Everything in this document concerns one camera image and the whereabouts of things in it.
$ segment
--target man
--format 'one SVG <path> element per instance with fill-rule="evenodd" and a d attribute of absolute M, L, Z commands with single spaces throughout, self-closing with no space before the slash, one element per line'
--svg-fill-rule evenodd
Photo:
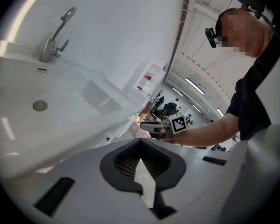
<path fill-rule="evenodd" d="M 237 81 L 236 92 L 226 114 L 208 125 L 177 134 L 173 143 L 211 146 L 231 139 L 238 131 L 241 132 L 241 140 L 248 140 L 271 124 L 255 90 L 277 62 L 280 41 L 268 25 L 243 9 L 232 8 L 221 13 L 215 29 L 223 46 L 234 47 L 257 59 L 246 75 Z M 275 29 L 280 36 L 280 27 Z"/>
<path fill-rule="evenodd" d="M 175 109 L 177 109 L 177 107 L 179 106 L 178 100 L 179 100 L 179 99 L 176 98 L 175 100 L 171 101 L 171 103 L 176 104 L 176 108 L 175 108 Z"/>
<path fill-rule="evenodd" d="M 163 103 L 164 103 L 164 100 L 165 100 L 165 98 L 164 98 L 164 96 L 162 96 L 162 97 L 157 101 L 157 103 L 155 104 L 155 108 L 157 109 L 161 104 L 163 104 Z"/>

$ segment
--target white sink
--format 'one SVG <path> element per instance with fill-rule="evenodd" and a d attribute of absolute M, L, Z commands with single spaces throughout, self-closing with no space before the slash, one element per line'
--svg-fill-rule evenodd
<path fill-rule="evenodd" d="M 34 110 L 37 100 L 48 108 Z M 142 108 L 95 72 L 0 57 L 0 176 L 18 178 L 63 159 Z"/>

